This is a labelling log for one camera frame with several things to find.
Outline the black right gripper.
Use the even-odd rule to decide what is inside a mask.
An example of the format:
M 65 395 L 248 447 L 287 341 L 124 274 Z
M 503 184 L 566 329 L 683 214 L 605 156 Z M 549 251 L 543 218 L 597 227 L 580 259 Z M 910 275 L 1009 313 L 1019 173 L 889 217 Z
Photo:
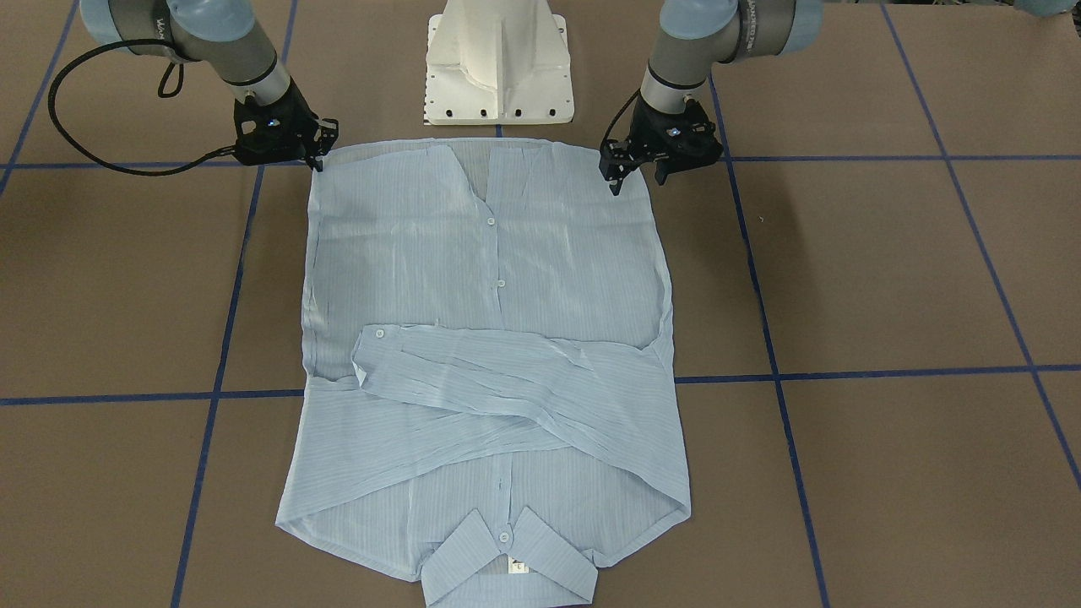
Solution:
M 243 166 L 301 160 L 317 173 L 339 138 L 339 120 L 313 114 L 301 89 L 291 82 L 280 100 L 259 105 L 252 94 L 233 104 L 236 142 L 232 155 Z

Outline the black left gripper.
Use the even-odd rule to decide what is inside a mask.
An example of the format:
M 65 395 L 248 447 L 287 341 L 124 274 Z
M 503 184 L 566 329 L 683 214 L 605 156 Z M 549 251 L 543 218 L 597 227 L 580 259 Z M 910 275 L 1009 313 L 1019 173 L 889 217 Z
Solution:
M 653 163 L 654 180 L 664 186 L 675 173 L 707 168 L 720 161 L 725 146 L 695 97 L 686 97 L 680 114 L 665 114 L 649 106 L 641 92 L 626 100 L 602 136 L 599 171 L 611 195 L 633 171 Z

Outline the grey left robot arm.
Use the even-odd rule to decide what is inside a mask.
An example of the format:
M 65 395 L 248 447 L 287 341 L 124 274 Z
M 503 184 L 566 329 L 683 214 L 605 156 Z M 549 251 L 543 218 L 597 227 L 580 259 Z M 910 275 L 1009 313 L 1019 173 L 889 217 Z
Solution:
M 808 49 L 824 15 L 823 1 L 665 1 L 642 82 L 611 119 L 617 125 L 630 109 L 629 131 L 612 138 L 608 130 L 600 142 L 599 171 L 611 193 L 619 195 L 641 166 L 654 166 L 663 185 L 717 163 L 725 144 L 698 100 L 713 65 Z

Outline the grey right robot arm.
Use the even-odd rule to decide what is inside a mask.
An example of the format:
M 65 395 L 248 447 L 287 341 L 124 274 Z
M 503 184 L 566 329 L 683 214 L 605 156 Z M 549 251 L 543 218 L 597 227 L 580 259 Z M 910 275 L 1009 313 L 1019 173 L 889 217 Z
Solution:
M 62 137 L 97 166 L 130 176 L 174 176 L 231 155 L 241 166 L 298 160 L 322 170 L 322 158 L 339 137 L 339 123 L 313 114 L 248 1 L 81 1 L 79 11 L 98 47 L 54 78 L 49 113 Z M 111 51 L 164 57 L 169 66 L 157 92 L 162 100 L 177 96 L 186 65 L 206 62 L 233 95 L 236 142 L 162 171 L 115 166 L 77 144 L 57 118 L 59 85 L 82 62 Z

